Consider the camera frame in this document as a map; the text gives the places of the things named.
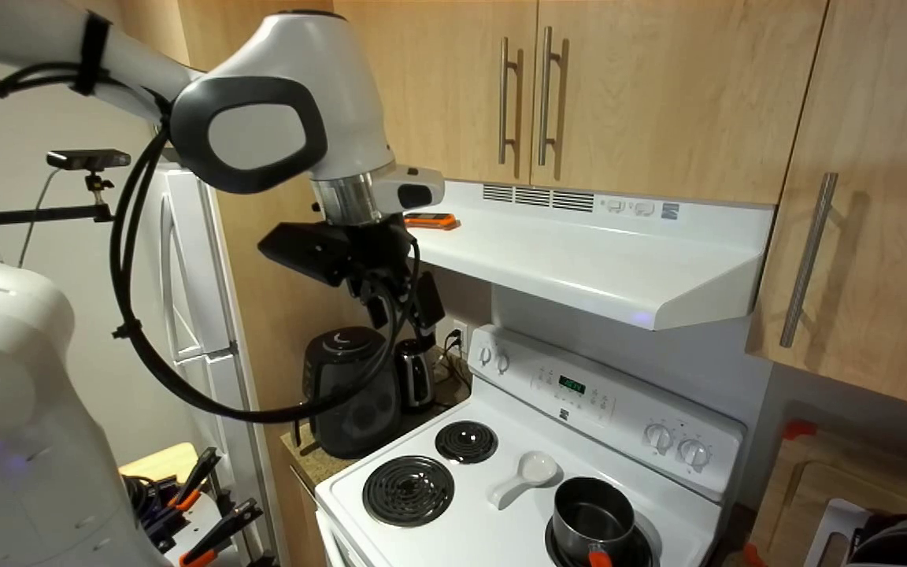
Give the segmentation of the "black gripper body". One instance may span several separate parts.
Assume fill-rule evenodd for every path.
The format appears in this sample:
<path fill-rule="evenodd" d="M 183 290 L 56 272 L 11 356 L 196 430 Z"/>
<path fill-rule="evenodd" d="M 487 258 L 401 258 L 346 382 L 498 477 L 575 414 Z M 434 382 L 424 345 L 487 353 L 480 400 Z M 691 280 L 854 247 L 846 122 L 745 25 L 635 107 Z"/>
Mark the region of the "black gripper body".
<path fill-rule="evenodd" d="M 410 297 L 415 283 L 412 237 L 401 215 L 360 227 L 328 222 L 276 224 L 260 248 L 265 258 L 319 283 L 346 283 L 357 297 L 379 290 Z"/>

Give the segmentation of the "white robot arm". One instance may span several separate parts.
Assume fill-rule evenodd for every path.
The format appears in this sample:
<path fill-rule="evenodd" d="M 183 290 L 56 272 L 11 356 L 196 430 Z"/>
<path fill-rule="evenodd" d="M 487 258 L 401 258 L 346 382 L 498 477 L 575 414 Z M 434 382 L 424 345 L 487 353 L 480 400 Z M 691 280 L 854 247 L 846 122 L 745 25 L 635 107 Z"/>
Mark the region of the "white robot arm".
<path fill-rule="evenodd" d="M 432 331 L 442 305 L 402 215 L 445 194 L 390 153 L 382 100 L 346 18 L 273 12 L 221 67 L 196 72 L 69 0 L 0 0 L 0 97 L 69 86 L 157 127 L 116 208 L 111 273 L 134 303 L 136 224 L 151 170 L 174 152 L 202 184 L 250 194 L 301 173 L 321 216 L 285 224 L 267 254 L 351 286 L 390 331 Z M 136 521 L 101 424 L 68 374 L 72 305 L 0 263 L 0 567 L 168 567 Z"/>

